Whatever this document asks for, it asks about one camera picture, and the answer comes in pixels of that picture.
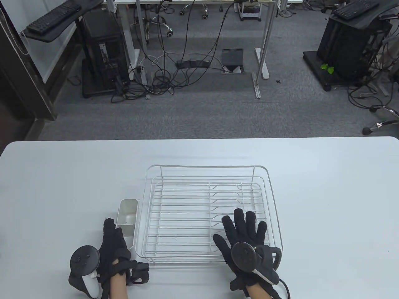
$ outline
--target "caster wheel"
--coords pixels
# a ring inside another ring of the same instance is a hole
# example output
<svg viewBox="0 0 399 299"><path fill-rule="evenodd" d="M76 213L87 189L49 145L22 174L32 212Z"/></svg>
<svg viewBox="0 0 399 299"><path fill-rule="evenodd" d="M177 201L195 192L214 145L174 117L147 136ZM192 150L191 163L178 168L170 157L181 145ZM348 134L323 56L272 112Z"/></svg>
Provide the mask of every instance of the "caster wheel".
<svg viewBox="0 0 399 299"><path fill-rule="evenodd" d="M369 136L371 133L373 133L373 131L370 130L370 128L363 128L363 130L361 131L361 133L364 136Z"/></svg>
<svg viewBox="0 0 399 299"><path fill-rule="evenodd" d="M372 105L372 106L369 108L369 111L372 112L372 113L377 112L377 110L378 110L378 108L376 108L374 105Z"/></svg>

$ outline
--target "dish rack wire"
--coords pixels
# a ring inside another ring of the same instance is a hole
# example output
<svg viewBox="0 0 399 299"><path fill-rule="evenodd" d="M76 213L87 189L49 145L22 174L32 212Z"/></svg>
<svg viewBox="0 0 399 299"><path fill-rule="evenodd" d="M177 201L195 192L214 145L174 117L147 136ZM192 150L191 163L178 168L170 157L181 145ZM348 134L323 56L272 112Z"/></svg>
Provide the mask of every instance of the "dish rack wire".
<svg viewBox="0 0 399 299"><path fill-rule="evenodd" d="M146 173L136 254L153 264L222 262L213 235L236 208L267 223L265 244L282 249L270 176L263 166L153 165Z"/></svg>

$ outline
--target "wall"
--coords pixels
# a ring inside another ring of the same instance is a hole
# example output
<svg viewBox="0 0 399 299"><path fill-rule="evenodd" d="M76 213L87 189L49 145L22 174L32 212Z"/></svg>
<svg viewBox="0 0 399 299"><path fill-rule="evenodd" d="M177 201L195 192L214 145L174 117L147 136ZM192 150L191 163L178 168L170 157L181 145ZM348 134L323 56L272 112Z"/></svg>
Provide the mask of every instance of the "wall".
<svg viewBox="0 0 399 299"><path fill-rule="evenodd" d="M65 0L1 0L16 31L20 33L27 25L40 18ZM69 26L60 37L51 43L43 43L21 36L25 47L46 83L65 46L75 31L75 24Z"/></svg>

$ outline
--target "desk frame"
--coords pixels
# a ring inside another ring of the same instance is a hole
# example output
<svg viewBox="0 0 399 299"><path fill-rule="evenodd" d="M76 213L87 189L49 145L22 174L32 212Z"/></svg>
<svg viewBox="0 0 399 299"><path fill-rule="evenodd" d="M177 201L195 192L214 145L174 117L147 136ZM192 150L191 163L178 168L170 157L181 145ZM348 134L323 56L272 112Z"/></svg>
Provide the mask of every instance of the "desk frame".
<svg viewBox="0 0 399 299"><path fill-rule="evenodd" d="M129 69L134 69L137 67L137 61L138 61L138 56L140 54L139 49L134 49L133 46L133 37L132 37L132 32L130 30L130 25L127 20L127 8L126 5L129 4L136 4L138 7L137 9L137 16L138 16L138 21L140 25L140 34L142 38L142 46L143 50L145 53L147 53L147 44L145 41L145 35L144 35L144 24L142 21L142 15L141 15L141 4L155 4L154 0L116 0L114 2L115 4L115 10L116 9L119 11L119 14L121 16L121 22L122 22L122 28L123 28L123 33L124 37L126 40L126 45L128 48L128 55L130 58L130 63L131 66L129 66ZM267 53L267 45L270 40L271 36L271 30L273 27L273 22L275 19L275 16L277 14L277 0L260 0L259 1L261 4L268 4L268 9L267 9L267 16L265 20L265 28L263 30L263 43L261 48L255 48L255 55L258 59L259 63L259 69L257 72L252 72L252 81L253 81L253 86L255 90L255 96L257 99L261 98L261 92L259 90L259 79L261 78L261 75L263 79L268 79L269 78L269 72L265 63L266 59L266 53ZM175 0L168 2L168 4L192 4L192 0ZM196 4L226 4L226 3L231 3L230 0L196 0Z"/></svg>

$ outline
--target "keyboard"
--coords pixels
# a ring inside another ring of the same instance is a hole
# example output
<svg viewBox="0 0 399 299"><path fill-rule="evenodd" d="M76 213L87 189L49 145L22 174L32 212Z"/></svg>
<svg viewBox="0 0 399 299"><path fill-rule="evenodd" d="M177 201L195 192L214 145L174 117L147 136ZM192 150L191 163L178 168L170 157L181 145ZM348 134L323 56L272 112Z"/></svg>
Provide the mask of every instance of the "keyboard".
<svg viewBox="0 0 399 299"><path fill-rule="evenodd" d="M80 11L80 9L82 9L82 7L77 4L75 0L67 0L60 6L57 6L52 11L29 24L26 28L31 32L43 35L74 13Z"/></svg>
<svg viewBox="0 0 399 299"><path fill-rule="evenodd" d="M346 21L361 16L366 11L379 6L380 0L354 0L348 5L336 9L332 13Z"/></svg>

